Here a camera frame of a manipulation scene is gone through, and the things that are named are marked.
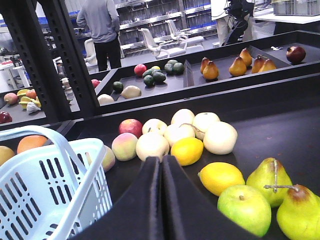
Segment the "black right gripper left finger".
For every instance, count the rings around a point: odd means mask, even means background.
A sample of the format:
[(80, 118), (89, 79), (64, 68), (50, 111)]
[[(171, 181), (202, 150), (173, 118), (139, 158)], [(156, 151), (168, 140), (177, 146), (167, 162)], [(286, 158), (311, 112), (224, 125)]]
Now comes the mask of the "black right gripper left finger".
[(160, 159), (148, 157), (137, 178), (97, 222), (73, 240), (159, 240)]

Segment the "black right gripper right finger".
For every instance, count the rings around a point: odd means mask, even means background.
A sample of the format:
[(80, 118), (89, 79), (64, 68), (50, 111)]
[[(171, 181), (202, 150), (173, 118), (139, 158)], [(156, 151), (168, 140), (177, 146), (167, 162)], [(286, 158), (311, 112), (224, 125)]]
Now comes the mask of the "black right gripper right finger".
[(189, 180), (174, 156), (162, 160), (165, 233), (170, 240), (258, 240), (223, 215)]

